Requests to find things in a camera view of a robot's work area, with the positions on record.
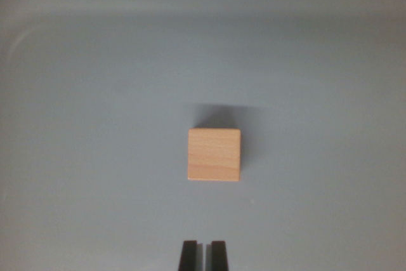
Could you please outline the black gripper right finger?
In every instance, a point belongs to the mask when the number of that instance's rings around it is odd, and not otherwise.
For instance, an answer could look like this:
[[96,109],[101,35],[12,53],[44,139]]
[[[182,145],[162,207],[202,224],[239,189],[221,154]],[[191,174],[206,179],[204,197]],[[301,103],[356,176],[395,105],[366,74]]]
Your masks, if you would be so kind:
[[225,241],[212,241],[206,246],[206,271],[229,271]]

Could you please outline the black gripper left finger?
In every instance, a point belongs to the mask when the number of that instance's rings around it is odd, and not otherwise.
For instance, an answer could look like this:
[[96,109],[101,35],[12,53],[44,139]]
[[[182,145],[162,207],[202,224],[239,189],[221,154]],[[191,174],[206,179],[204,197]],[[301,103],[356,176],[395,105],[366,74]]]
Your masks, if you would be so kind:
[[203,247],[196,240],[184,241],[178,271],[202,271]]

